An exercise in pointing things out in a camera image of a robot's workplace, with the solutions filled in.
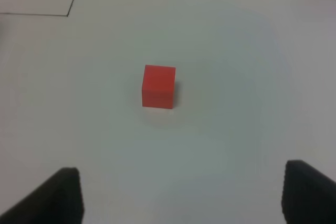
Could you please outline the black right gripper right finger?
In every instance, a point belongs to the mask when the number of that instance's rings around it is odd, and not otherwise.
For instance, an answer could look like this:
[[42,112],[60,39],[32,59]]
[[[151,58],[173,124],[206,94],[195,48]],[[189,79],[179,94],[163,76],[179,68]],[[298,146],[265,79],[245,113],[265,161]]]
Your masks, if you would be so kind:
[[286,223],[335,223],[335,181],[302,160],[290,160],[283,184]]

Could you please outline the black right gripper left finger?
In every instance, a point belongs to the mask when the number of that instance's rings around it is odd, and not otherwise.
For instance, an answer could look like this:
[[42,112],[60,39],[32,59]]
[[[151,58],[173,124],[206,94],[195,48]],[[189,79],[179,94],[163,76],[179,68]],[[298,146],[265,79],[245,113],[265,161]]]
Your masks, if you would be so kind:
[[82,223],[85,213],[77,168],[54,173],[1,215],[1,223]]

